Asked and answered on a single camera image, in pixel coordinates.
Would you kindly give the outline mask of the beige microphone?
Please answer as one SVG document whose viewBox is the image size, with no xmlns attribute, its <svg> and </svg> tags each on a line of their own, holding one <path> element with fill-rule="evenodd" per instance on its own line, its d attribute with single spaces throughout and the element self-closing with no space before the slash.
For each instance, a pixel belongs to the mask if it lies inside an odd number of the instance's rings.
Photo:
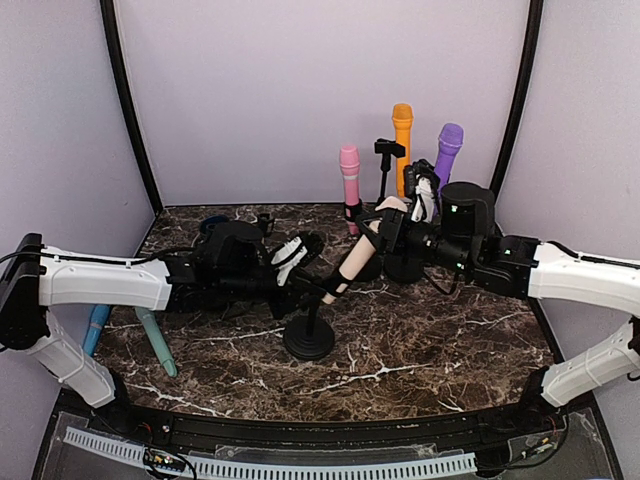
<svg viewBox="0 0 640 480">
<path fill-rule="evenodd" d="M 398 208 L 407 211 L 407 205 L 394 196 L 387 197 L 374 211 L 387 207 Z M 345 259 L 333 270 L 324 280 L 324 286 L 333 296 L 332 300 L 322 300 L 324 304 L 330 305 L 339 298 L 353 283 L 355 276 L 360 272 L 367 261 L 382 248 L 374 248 L 371 243 L 361 234 L 359 240 Z"/>
</svg>

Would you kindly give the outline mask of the black stand of beige microphone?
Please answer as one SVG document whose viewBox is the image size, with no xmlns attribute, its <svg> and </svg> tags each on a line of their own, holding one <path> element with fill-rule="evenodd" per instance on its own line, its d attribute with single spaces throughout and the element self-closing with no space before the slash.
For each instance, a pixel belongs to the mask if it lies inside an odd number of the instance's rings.
<svg viewBox="0 0 640 480">
<path fill-rule="evenodd" d="M 304 269 L 296 269 L 293 272 L 311 274 Z M 324 304 L 322 300 L 307 296 L 304 307 L 294 312 L 295 315 L 284 328 L 284 346 L 292 356 L 299 360 L 322 359 L 334 347 L 334 330 L 319 314 L 320 307 L 323 305 L 327 304 Z"/>
</svg>

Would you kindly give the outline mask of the black stand of blue microphone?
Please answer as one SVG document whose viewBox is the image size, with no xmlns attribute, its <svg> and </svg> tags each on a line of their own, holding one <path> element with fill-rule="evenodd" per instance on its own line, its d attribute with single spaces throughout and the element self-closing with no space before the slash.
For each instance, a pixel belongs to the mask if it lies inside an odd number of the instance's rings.
<svg viewBox="0 0 640 480">
<path fill-rule="evenodd" d="M 272 235 L 275 219 L 270 213 L 259 213 L 257 216 L 257 226 L 262 231 L 263 236 L 268 238 Z"/>
</svg>

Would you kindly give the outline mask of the green microphone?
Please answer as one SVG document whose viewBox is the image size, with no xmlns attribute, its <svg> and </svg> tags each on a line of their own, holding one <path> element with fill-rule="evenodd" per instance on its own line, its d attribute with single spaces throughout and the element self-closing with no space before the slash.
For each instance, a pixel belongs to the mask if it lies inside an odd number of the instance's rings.
<svg viewBox="0 0 640 480">
<path fill-rule="evenodd" d="M 166 343 L 156 321 L 154 312 L 142 307 L 136 307 L 134 311 L 137 319 L 140 321 L 146 332 L 147 338 L 160 365 L 164 368 L 170 378 L 175 378 L 178 374 L 178 369 L 169 346 Z"/>
</svg>

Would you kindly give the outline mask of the blue microphone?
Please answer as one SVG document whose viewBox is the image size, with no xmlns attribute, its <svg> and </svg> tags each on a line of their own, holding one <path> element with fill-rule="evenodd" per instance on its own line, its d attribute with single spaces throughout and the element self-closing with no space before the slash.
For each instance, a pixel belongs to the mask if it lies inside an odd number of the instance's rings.
<svg viewBox="0 0 640 480">
<path fill-rule="evenodd" d="M 107 324 L 111 313 L 109 305 L 95 305 L 89 315 L 89 325 L 85 335 L 83 350 L 93 356 L 100 340 L 102 330 Z"/>
</svg>

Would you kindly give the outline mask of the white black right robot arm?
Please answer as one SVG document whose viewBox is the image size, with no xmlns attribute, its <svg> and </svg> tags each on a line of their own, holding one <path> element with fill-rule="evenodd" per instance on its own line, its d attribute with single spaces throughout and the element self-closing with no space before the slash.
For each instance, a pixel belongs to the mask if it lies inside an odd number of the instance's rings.
<svg viewBox="0 0 640 480">
<path fill-rule="evenodd" d="M 510 413 L 521 434 L 534 432 L 549 410 L 618 377 L 639 377 L 639 264 L 576 252 L 557 241 L 501 235 L 495 197 L 470 182 L 441 191 L 441 215 L 414 222 L 399 207 L 383 206 L 357 224 L 380 253 L 406 254 L 453 272 L 484 290 L 517 299 L 559 299 L 629 314 L 614 334 L 577 356 L 533 372 Z"/>
</svg>

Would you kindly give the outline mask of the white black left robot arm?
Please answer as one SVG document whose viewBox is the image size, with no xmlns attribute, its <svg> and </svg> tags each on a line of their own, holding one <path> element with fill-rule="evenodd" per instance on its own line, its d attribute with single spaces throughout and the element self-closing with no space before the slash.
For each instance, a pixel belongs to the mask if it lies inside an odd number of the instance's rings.
<svg viewBox="0 0 640 480">
<path fill-rule="evenodd" d="M 259 227 L 229 221 L 214 226 L 194 247 L 121 258 L 64 251 L 28 234 L 2 259 L 1 345 L 34 356 L 86 404 L 102 408 L 103 421 L 117 434 L 134 435 L 141 415 L 125 401 L 125 387 L 83 351 L 49 307 L 105 304 L 190 313 L 255 300 L 281 319 L 318 292 L 318 280 L 304 268 L 324 243 L 316 233 L 301 232 L 269 251 L 263 238 Z"/>
</svg>

